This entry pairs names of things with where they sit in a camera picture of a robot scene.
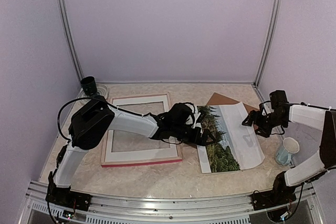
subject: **white mug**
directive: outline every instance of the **white mug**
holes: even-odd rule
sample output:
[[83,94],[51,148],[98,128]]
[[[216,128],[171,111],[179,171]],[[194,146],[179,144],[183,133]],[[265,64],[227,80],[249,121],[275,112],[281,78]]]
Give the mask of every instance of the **white mug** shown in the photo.
[[289,165],[292,155],[300,150],[299,143],[292,137],[287,137],[283,140],[279,147],[275,160],[279,165]]

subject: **cup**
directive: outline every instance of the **cup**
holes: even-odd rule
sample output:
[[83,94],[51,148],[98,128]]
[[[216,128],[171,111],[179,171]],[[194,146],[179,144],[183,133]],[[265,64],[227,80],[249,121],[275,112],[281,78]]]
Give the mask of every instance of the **cup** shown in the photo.
[[279,147],[275,160],[279,165],[289,165],[292,155],[300,150],[299,143],[292,137],[287,137],[283,140]]
[[92,96],[97,93],[97,85],[93,76],[87,76],[80,81],[80,85],[83,88],[84,94]]

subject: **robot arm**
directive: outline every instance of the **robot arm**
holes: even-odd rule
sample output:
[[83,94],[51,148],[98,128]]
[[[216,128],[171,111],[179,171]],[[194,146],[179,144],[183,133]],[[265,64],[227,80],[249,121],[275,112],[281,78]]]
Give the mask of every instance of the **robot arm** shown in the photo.
[[136,133],[153,140],[172,136],[189,144],[213,144],[215,138],[201,127],[202,118],[191,103],[177,103],[159,115],[143,115],[108,104],[102,96],[95,97],[71,118],[71,142],[63,146],[57,157],[57,169],[49,174],[46,200],[62,206],[76,202],[77,209],[88,209],[90,195],[72,192],[70,185],[86,153],[100,143],[107,130]]
[[280,173],[274,182],[272,191],[253,194],[256,210],[282,205],[289,199],[295,200],[294,190],[305,182],[311,182],[336,165],[336,111],[316,106],[290,104],[282,90],[270,94],[271,113],[264,113],[264,104],[260,111],[251,111],[242,125],[258,126],[256,134],[269,137],[277,126],[288,127],[288,122],[300,123],[322,131],[319,150],[300,165]]

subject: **brown cardboard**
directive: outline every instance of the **brown cardboard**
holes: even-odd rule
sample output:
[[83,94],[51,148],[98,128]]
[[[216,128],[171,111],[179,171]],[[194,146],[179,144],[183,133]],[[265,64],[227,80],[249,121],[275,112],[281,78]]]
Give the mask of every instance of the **brown cardboard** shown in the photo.
[[[214,93],[206,105],[228,105],[237,103],[239,102],[232,98],[226,97],[218,93]],[[244,104],[244,106],[247,110],[247,113],[249,113],[251,110],[258,110],[257,108],[254,108],[247,104]]]

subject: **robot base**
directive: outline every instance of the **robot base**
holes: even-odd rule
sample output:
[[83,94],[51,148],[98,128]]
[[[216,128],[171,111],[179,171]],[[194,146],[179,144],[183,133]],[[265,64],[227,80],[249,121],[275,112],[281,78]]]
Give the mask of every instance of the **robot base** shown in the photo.
[[276,207],[284,204],[288,204],[290,200],[294,202],[296,200],[295,194],[288,194],[286,197],[281,197],[274,203],[272,199],[273,191],[263,191],[252,195],[252,204],[254,211],[262,210],[266,208]]
[[91,195],[71,191],[70,187],[58,188],[56,187],[52,177],[52,172],[50,172],[49,187],[46,196],[47,202],[63,207],[68,207],[71,209],[78,209],[82,211],[89,210],[92,198]]

